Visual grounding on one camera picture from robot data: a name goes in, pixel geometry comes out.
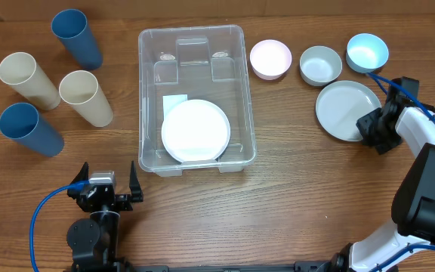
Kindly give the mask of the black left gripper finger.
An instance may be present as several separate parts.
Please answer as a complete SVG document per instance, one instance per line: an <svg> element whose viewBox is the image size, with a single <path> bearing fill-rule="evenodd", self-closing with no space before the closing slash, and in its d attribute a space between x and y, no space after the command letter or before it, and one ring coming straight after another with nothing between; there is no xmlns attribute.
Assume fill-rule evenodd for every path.
<svg viewBox="0 0 435 272"><path fill-rule="evenodd" d="M137 170L134 161L131 162L129 175L129 189L131 191L132 202L143 202L143 191L137 178Z"/></svg>
<svg viewBox="0 0 435 272"><path fill-rule="evenodd" d="M89 171L89 164L87 162L84 162L81 170L75 176L75 178L72 180L71 184L76 184L76 183L81 182L81 181L87 181L88 180L88 171Z"/></svg>

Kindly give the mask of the light blue bowl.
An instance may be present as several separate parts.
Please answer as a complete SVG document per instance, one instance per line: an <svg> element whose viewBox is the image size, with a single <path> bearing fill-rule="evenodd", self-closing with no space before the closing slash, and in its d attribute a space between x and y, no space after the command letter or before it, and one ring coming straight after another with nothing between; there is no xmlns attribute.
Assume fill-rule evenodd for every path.
<svg viewBox="0 0 435 272"><path fill-rule="evenodd" d="M386 64L389 58L387 44L378 36L360 33L347 43L346 61L358 73L370 73Z"/></svg>

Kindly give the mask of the beige cup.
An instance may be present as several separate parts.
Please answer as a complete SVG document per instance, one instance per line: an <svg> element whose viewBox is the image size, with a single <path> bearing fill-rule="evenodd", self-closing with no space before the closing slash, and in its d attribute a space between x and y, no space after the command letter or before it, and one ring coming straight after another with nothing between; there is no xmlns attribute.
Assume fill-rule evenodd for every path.
<svg viewBox="0 0 435 272"><path fill-rule="evenodd" d="M93 73L76 70L60 82L60 97L94 127L104 127L113 120L113 110Z"/></svg>
<svg viewBox="0 0 435 272"><path fill-rule="evenodd" d="M0 63L0 80L41 110L52 110L60 104L55 85L29 53L5 57Z"/></svg>

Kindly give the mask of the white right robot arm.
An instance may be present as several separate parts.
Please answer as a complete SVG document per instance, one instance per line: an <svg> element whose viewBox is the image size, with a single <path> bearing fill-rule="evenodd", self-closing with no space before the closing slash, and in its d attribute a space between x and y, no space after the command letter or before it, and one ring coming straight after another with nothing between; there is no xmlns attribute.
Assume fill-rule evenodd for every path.
<svg viewBox="0 0 435 272"><path fill-rule="evenodd" d="M415 253L435 251L435 107L418 100L416 79L369 77L389 87L385 105L356 122L362 142L379 154L407 143L415 161L393 198L391 219L364 240L347 244L320 271L396 271Z"/></svg>

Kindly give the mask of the grey bowl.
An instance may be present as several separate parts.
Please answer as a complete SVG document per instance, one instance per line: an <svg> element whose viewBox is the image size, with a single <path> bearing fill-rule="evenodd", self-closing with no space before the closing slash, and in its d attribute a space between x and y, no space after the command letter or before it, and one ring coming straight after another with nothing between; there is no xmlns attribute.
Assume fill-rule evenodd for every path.
<svg viewBox="0 0 435 272"><path fill-rule="evenodd" d="M336 80L343 69L341 57L326 46L313 46L304 51L299 61L301 78L309 85L324 86Z"/></svg>

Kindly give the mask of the grey plate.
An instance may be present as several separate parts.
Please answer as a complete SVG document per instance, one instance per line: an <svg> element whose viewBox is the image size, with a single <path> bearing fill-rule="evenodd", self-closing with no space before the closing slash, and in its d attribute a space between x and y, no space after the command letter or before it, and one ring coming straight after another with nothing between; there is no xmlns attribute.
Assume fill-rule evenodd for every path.
<svg viewBox="0 0 435 272"><path fill-rule="evenodd" d="M357 142L363 139L356 127L361 117L381 107L375 93L365 85L348 80L324 87L316 99L316 117L333 137Z"/></svg>

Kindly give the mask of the pink plate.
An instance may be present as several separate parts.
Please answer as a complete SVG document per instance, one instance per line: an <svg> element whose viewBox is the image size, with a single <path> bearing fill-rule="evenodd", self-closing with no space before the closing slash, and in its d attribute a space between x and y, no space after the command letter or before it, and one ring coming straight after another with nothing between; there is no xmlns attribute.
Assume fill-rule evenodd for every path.
<svg viewBox="0 0 435 272"><path fill-rule="evenodd" d="M224 111L207 100L187 100L164 118L164 148L178 162L217 159L230 142L230 121Z"/></svg>

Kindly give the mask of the pink bowl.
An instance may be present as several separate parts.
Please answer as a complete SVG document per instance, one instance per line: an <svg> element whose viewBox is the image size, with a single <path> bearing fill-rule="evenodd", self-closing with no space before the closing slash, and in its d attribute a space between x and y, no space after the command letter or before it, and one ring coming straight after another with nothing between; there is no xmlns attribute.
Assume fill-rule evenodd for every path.
<svg viewBox="0 0 435 272"><path fill-rule="evenodd" d="M278 79L292 64L290 49L274 39L266 39L254 45L249 58L255 74L264 80Z"/></svg>

